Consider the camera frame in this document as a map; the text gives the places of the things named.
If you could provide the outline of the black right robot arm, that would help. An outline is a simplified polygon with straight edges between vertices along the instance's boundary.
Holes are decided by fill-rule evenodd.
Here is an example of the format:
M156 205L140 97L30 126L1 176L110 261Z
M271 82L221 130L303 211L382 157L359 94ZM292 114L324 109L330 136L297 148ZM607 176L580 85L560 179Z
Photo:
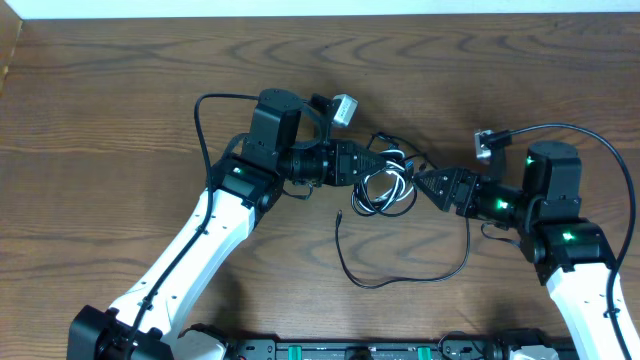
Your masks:
M580 358L636 359L639 335L613 272L613 251L602 229L579 215L581 172L573 146L541 141L528 149L521 188L465 168L421 171L413 180L442 211L518 232L519 249L561 312Z

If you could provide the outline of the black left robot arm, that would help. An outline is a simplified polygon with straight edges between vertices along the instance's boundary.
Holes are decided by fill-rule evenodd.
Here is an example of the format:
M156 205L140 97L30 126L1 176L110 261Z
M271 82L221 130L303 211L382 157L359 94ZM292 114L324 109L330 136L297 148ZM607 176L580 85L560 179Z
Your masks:
M249 131L235 136L217 162L205 163L205 190L157 261L107 310L85 306L74 318L68 358L224 358L223 340L184 324L225 259L281 197L285 182L350 186L384 167L381 156L331 136L332 128L351 122L354 98L303 99L271 88L254 100Z

